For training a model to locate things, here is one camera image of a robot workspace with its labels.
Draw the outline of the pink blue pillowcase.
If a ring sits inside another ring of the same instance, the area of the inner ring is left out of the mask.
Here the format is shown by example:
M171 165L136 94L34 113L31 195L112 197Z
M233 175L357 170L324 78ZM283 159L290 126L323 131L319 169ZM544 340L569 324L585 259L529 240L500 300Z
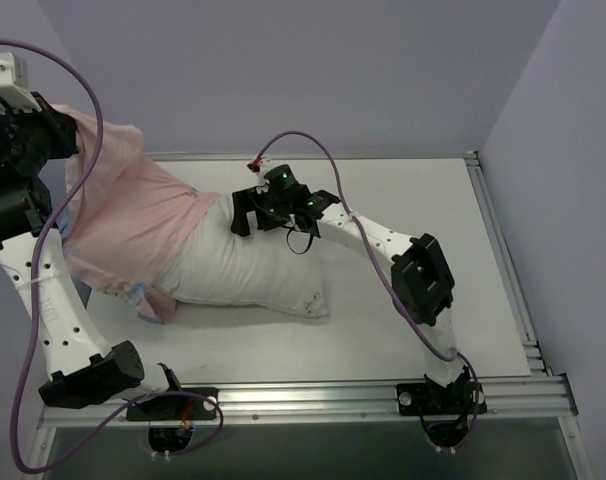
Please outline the pink blue pillowcase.
M154 282L218 194L195 189L149 159L138 128L99 125L67 105L55 109L77 126L79 152L65 163L68 188L89 166L96 141L102 143L91 174L59 218L70 274L129 304L145 321L168 322L177 302Z

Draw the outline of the white pillow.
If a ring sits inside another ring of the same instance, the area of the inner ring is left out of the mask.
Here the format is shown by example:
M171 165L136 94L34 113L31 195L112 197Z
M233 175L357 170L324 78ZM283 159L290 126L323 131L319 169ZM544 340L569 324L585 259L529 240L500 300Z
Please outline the white pillow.
M199 220L153 286L187 304L260 306L303 318L329 315L318 260L296 255L285 236L231 232L233 202L220 197Z

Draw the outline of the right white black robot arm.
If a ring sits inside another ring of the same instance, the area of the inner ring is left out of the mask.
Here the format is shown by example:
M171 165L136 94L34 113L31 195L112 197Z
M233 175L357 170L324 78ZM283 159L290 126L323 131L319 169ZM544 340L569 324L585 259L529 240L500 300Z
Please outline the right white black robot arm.
M432 383L427 400L438 412L452 411L463 400L457 382L465 363L452 326L455 281L438 240L389 229L353 210L341 185L335 193L311 191L281 161L257 158L247 164L254 186L233 193L231 231L251 233L255 213L262 231L285 228L342 245L368 259L397 312L422 344L425 376Z

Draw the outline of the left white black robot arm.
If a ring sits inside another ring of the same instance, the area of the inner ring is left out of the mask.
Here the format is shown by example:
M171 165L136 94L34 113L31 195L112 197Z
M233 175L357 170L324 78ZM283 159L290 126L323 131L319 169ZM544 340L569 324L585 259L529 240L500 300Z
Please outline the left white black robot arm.
M140 304L130 280L76 265L65 252L64 218L87 224L118 177L143 157L142 135L39 94L0 89L0 266L32 317L33 348L45 353L49 406L80 409L113 398L143 402L162 419L177 417L185 395L165 365L148 367L130 341L110 345L87 314L72 280L85 275L120 298Z

